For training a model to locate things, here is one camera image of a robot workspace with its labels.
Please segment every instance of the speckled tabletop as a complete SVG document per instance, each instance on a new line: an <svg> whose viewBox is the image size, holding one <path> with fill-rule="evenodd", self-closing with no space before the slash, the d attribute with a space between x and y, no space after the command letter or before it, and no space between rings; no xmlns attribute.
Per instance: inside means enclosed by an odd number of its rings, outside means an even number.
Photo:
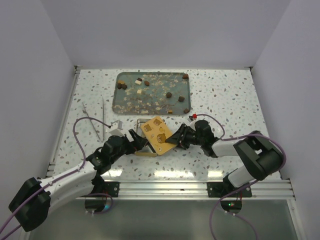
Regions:
<svg viewBox="0 0 320 240"><path fill-rule="evenodd" d="M65 129L54 161L54 175L66 171L82 161L82 154L74 139L72 128L77 118L86 116L83 103L90 117L103 119L102 98L105 104L107 124L116 120L123 122L123 130L136 129L137 119L150 116L118 115L112 111L115 80L121 72L177 72L189 74L191 112L209 114L217 118L226 130L225 137L236 137L259 130L267 135L267 128L261 112L253 79L248 69L82 69L68 113ZM167 126L175 132L181 123L188 124L187 115L163 116ZM211 119L207 119L214 134L219 137L222 130ZM94 123L102 138L102 127ZM76 126L77 136L87 155L101 142L88 120ZM242 166L235 156L210 158L204 155L199 146L188 150L179 148L157 157L138 157L125 155L115 162L111 170L103 175L106 180L202 180L220 181ZM269 180L281 179L279 172L267 177Z"/></svg>

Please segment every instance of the wall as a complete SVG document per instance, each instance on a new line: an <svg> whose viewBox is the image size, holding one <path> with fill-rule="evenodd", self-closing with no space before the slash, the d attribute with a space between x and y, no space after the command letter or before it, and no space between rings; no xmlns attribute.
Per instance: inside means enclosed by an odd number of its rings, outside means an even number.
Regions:
<svg viewBox="0 0 320 240"><path fill-rule="evenodd" d="M45 175L74 72L39 0L1 0L0 33L2 225L22 183Z"/></svg>
<svg viewBox="0 0 320 240"><path fill-rule="evenodd" d="M290 177L310 240L320 239L320 1L292 0L253 68L270 135L288 154Z"/></svg>
<svg viewBox="0 0 320 240"><path fill-rule="evenodd" d="M253 66L290 0L41 0L85 67Z"/></svg>

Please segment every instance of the yellow wooden board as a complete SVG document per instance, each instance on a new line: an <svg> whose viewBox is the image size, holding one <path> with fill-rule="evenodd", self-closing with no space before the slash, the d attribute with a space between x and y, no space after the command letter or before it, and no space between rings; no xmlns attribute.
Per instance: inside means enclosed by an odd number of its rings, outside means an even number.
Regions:
<svg viewBox="0 0 320 240"><path fill-rule="evenodd" d="M165 142L173 133L159 116L142 124L141 130L158 155L163 155L177 146Z"/></svg>

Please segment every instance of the tabletop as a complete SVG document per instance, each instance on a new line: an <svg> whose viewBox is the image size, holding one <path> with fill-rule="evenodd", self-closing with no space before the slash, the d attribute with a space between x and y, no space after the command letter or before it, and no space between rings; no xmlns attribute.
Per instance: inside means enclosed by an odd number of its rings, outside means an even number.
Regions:
<svg viewBox="0 0 320 240"><path fill-rule="evenodd" d="M154 115L119 115L112 111L117 75L122 72L173 72L189 75L190 114L209 114L224 126L225 137L237 137L254 130L268 135L256 89L249 69L81 69L60 144L55 154L53 175L66 171L82 161L82 153L73 136L76 119L85 117L83 105L90 117L103 119L103 100L107 124L120 120L124 133L136 129L138 119L151 119ZM160 116L174 133L182 123L188 124L188 114ZM216 137L222 129L210 118L206 119ZM94 123L98 135L102 126ZM103 146L89 120L76 125L76 134L88 155ZM201 180L221 181L222 178L243 163L239 157L211 158L204 155L199 146L183 150L175 148L162 156L145 157L124 155L103 175L105 180ZM281 179L275 172L268 180Z"/></svg>

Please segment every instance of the gray floor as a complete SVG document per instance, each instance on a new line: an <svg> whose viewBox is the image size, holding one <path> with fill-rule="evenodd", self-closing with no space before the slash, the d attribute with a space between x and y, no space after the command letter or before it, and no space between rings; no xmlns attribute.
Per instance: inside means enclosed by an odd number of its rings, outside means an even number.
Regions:
<svg viewBox="0 0 320 240"><path fill-rule="evenodd" d="M83 200L54 212L32 234L32 240L204 240L212 239L209 214L214 201L116 200L109 213L85 214ZM296 240L287 202L244 201L240 212L257 229L260 240ZM254 240L251 228L217 210L213 216L219 240Z"/></svg>

